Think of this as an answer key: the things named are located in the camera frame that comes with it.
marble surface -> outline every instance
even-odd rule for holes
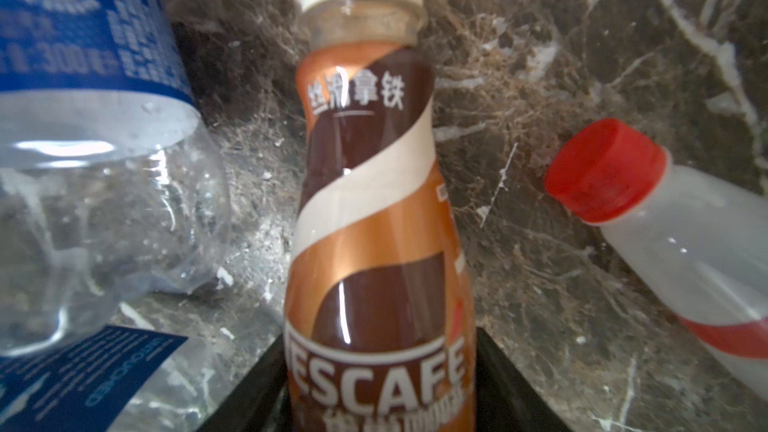
[[[220,280],[119,322],[209,340],[238,380],[280,332],[305,156],[294,0],[166,0],[234,226]],[[765,430],[732,379],[604,243],[543,189],[593,120],[768,190],[766,0],[426,0],[435,136],[485,327],[575,432]]]

blue label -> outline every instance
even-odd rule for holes
[[[186,340],[109,325],[54,353],[0,358],[0,430],[104,432]]]
[[[0,91],[135,90],[192,103],[160,0],[0,0]]]

brown label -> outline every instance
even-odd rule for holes
[[[475,318],[432,139],[434,74],[388,42],[313,53],[286,294],[297,431],[474,430]]]

empty water bottle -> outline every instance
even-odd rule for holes
[[[676,166],[616,119],[565,144],[547,190],[599,226],[627,264],[732,374],[768,399],[768,202]]]
[[[215,274],[230,205],[160,0],[0,0],[0,354]]]

bottle neck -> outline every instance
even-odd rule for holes
[[[664,148],[664,154],[667,158],[667,165],[664,168],[664,173],[659,177],[658,182],[656,182],[656,186],[654,186],[651,190],[648,191],[648,194],[645,195],[645,197],[642,197],[638,200],[638,202],[629,208],[626,212],[622,213],[620,216],[614,217],[610,220],[603,221],[603,222],[586,222],[590,226],[595,227],[605,227],[605,226],[613,226],[617,223],[622,222],[623,220],[626,220],[628,218],[634,217],[640,212],[642,212],[644,209],[651,206],[654,200],[658,200],[661,198],[661,200],[664,200],[665,194],[663,194],[664,189],[669,185],[670,178],[672,176],[672,172],[674,170],[674,162],[672,162],[672,154],[670,154],[670,151]]]
[[[364,40],[415,46],[425,22],[424,9],[404,0],[327,0],[305,11],[300,27],[319,50]]]

